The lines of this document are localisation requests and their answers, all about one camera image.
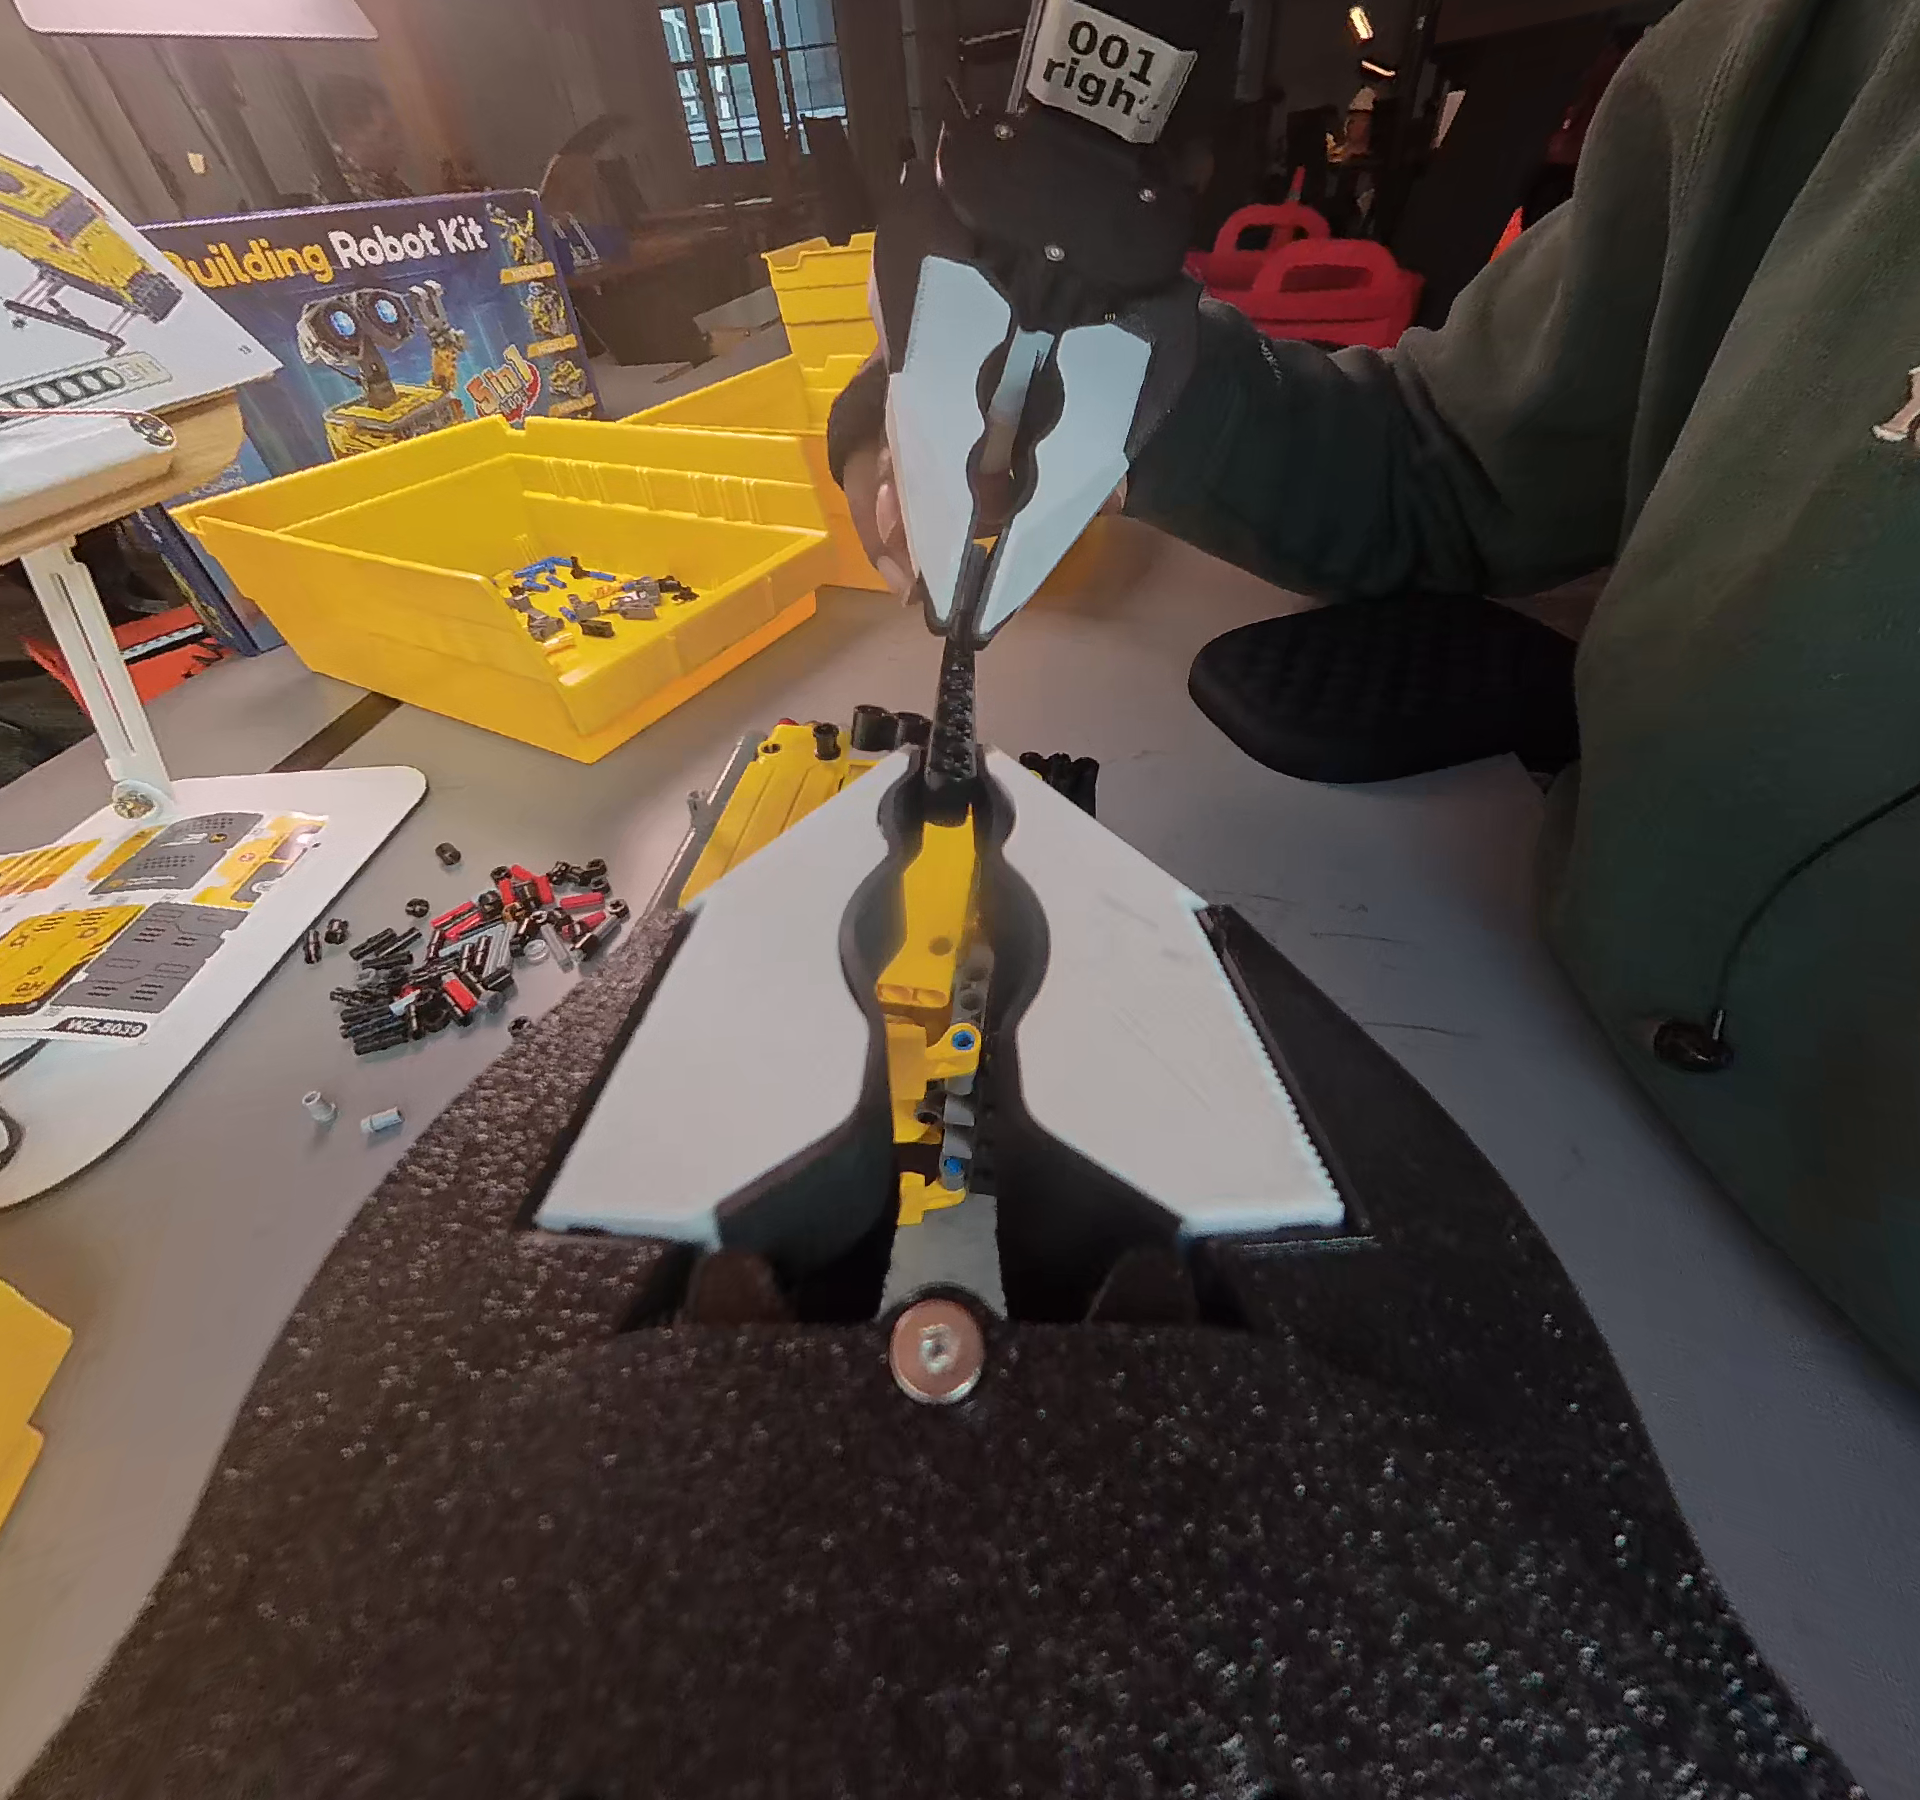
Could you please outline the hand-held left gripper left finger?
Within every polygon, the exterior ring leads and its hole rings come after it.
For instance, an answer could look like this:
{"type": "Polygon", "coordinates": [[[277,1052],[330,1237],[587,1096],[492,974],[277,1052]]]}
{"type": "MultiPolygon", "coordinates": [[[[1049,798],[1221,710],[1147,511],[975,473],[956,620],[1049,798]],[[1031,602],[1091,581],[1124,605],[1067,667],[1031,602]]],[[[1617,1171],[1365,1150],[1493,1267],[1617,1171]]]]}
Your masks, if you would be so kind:
{"type": "Polygon", "coordinates": [[[650,975],[539,1237],[752,1256],[798,1308],[875,1308],[900,1228],[876,975],[901,947],[918,754],[876,757],[709,884],[650,975]]]}

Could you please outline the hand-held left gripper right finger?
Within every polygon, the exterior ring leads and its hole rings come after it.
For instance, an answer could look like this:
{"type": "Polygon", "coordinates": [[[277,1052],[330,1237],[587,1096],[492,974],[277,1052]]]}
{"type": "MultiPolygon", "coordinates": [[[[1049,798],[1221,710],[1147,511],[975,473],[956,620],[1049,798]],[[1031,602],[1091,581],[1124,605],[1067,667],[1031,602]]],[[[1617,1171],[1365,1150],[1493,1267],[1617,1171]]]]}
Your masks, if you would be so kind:
{"type": "Polygon", "coordinates": [[[980,754],[980,1164],[1005,1308],[1091,1308],[1124,1256],[1345,1241],[1254,994],[1263,947],[1011,754],[980,754]]]}

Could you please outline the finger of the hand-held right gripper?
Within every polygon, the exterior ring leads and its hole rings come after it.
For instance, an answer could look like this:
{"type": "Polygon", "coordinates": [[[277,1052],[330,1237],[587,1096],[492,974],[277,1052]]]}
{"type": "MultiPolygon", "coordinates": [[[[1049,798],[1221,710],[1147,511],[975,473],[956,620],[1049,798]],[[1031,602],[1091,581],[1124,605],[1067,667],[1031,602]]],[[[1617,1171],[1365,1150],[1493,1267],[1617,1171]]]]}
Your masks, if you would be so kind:
{"type": "Polygon", "coordinates": [[[993,640],[1124,481],[1147,364],[1150,343],[1140,331],[1071,327],[1029,368],[1005,467],[980,481],[993,553],[967,605],[967,640],[993,640]]]}
{"type": "Polygon", "coordinates": [[[980,266],[942,253],[918,264],[885,429],[901,539],[936,636],[961,620],[961,554],[975,514],[972,456],[1011,343],[1011,302],[980,266]]]}

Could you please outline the yellow black lego model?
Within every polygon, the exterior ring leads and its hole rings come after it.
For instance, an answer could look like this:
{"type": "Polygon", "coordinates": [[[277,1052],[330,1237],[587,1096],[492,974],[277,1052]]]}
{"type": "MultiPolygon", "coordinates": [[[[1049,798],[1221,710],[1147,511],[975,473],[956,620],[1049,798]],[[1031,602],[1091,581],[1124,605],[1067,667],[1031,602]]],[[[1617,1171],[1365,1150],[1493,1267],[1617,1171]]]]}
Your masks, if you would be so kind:
{"type": "MultiPolygon", "coordinates": [[[[876,757],[925,744],[925,715],[859,704],[854,726],[777,718],[742,733],[709,793],[688,793],[686,848],[655,886],[662,906],[686,906],[716,879],[805,823],[819,804],[859,786],[876,757]]],[[[975,835],[925,830],[901,866],[901,947],[876,974],[900,1228],[949,1217],[972,1195],[972,1082],[980,1066],[980,1018],[993,947],[975,925],[975,835]]]]}

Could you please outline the black lego beam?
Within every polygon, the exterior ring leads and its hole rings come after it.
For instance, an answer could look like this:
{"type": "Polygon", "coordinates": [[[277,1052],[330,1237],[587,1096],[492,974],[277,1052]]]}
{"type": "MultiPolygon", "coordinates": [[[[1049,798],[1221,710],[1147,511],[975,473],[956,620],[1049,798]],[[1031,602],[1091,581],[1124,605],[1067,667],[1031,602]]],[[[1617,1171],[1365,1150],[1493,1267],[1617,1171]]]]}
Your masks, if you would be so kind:
{"type": "Polygon", "coordinates": [[[975,804],[975,602],[985,587],[985,553],[967,545],[956,597],[942,623],[936,693],[925,739],[925,813],[928,823],[961,823],[975,804]]]}

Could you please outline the person's right forearm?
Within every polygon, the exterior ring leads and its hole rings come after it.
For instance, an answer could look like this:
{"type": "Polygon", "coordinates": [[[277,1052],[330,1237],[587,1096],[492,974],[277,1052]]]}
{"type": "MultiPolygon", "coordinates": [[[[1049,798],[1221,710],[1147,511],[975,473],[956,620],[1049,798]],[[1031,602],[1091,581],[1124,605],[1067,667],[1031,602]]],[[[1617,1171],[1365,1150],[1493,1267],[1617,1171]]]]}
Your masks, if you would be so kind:
{"type": "Polygon", "coordinates": [[[1660,228],[1561,203],[1396,346],[1282,343],[1205,302],[1121,511],[1318,602],[1591,576],[1625,535],[1660,264],[1660,228]]]}

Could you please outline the assorted small lego pieces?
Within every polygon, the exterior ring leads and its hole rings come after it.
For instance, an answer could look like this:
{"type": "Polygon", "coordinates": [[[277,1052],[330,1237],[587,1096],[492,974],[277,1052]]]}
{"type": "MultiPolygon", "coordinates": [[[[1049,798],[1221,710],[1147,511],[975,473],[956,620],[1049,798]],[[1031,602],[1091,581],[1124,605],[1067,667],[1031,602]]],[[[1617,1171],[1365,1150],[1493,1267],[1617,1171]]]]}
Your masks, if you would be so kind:
{"type": "Polygon", "coordinates": [[[706,590],[680,576],[613,576],[581,554],[539,554],[497,571],[492,590],[544,653],[562,653],[574,640],[612,640],[613,623],[662,623],[669,610],[706,602],[706,590]]]}

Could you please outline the person's right hand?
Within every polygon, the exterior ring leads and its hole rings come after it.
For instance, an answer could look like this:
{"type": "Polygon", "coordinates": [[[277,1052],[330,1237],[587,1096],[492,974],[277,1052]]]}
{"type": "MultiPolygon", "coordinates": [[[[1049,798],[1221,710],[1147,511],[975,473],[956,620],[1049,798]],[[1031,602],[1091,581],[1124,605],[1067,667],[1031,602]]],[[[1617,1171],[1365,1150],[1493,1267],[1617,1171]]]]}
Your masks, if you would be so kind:
{"type": "Polygon", "coordinates": [[[861,368],[827,409],[825,449],[837,481],[859,553],[894,590],[900,605],[918,597],[918,568],[900,511],[894,449],[887,449],[887,368],[868,352],[861,368]]]}

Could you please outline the red plastic object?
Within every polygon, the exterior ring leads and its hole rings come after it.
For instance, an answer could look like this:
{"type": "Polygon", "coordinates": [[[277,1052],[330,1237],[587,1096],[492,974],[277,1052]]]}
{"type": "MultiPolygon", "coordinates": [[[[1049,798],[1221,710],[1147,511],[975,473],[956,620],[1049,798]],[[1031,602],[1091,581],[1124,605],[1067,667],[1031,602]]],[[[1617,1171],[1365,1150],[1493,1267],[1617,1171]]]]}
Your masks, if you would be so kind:
{"type": "Polygon", "coordinates": [[[1419,273],[1380,242],[1333,239],[1300,197],[1236,208],[1184,273],[1263,340],[1318,346],[1396,346],[1424,302],[1419,273]]]}

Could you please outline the pile of black red pins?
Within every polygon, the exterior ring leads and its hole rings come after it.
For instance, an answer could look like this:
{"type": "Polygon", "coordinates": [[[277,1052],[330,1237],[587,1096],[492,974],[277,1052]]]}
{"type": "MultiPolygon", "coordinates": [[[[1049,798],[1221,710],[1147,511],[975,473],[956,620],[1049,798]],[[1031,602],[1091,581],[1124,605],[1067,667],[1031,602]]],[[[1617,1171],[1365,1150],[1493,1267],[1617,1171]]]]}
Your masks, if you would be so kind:
{"type": "Polygon", "coordinates": [[[392,927],[322,925],[330,1035],[392,1057],[478,1026],[524,1030],[535,1002],[596,974],[637,906],[600,852],[505,856],[456,892],[414,897],[392,927]]]}

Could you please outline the paned window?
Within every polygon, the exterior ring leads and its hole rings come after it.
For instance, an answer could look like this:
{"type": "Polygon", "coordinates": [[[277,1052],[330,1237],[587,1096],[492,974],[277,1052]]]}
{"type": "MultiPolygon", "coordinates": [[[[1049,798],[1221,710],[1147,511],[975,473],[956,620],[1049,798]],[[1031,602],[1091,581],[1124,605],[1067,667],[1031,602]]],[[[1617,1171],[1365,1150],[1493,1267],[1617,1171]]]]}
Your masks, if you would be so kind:
{"type": "Polygon", "coordinates": [[[771,141],[793,136],[819,156],[825,124],[850,124],[850,84],[835,0],[761,0],[773,118],[752,92],[748,18],[739,0],[662,0],[662,41],[693,171],[765,171],[771,141]]]}

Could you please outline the white book stand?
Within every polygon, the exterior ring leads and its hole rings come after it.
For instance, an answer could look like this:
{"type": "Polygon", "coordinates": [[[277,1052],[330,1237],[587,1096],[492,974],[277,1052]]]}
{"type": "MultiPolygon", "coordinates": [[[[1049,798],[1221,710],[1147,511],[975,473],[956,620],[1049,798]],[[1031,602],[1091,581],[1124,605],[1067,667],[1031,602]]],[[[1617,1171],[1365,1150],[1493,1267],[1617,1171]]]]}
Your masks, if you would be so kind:
{"type": "Polygon", "coordinates": [[[59,1189],[122,1147],[425,793],[425,778],[407,763],[168,778],[144,698],[133,693],[122,651],[110,630],[110,610],[91,571],[76,559],[76,539],[95,522],[205,487],[231,451],[231,398],[133,418],[65,411],[43,421],[5,421],[5,559],[24,568],[40,610],[55,623],[110,771],[110,804],[65,840],[122,840],[139,823],[173,823],[218,809],[325,821],[322,848],[307,852],[307,865],[147,1035],[5,1041],[5,1210],[59,1189]]]}

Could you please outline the blue robot kit box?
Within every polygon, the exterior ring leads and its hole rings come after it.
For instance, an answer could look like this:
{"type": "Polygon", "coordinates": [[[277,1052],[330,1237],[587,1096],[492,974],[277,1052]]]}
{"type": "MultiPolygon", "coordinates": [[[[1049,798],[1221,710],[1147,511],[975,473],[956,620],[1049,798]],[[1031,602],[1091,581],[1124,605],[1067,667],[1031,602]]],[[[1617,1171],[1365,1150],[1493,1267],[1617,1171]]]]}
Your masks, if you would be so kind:
{"type": "Polygon", "coordinates": [[[600,418],[590,352],[524,191],[147,224],[277,373],[200,498],[478,418],[600,418]]]}

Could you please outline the yellow grey sticker sheet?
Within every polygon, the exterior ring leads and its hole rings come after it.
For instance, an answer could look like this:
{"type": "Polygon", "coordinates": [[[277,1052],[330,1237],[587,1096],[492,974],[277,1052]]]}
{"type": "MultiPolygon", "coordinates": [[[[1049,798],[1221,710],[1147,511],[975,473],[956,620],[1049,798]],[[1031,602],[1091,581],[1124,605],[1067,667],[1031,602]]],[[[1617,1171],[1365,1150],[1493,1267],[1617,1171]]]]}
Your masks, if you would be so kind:
{"type": "Polygon", "coordinates": [[[147,1035],[322,835],[322,813],[218,809],[5,852],[5,1041],[147,1035]]]}

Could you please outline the person's green sweatshirt torso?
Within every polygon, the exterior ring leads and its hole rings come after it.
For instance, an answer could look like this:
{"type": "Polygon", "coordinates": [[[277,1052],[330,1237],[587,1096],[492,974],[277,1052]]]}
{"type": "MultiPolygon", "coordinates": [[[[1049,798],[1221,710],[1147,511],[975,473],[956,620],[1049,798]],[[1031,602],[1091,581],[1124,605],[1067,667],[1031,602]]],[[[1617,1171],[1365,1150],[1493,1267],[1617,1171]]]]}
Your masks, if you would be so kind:
{"type": "Polygon", "coordinates": [[[1770,0],[1671,146],[1691,409],[1578,653],[1547,937],[1752,1223],[1914,1377],[1914,0],[1770,0]]]}

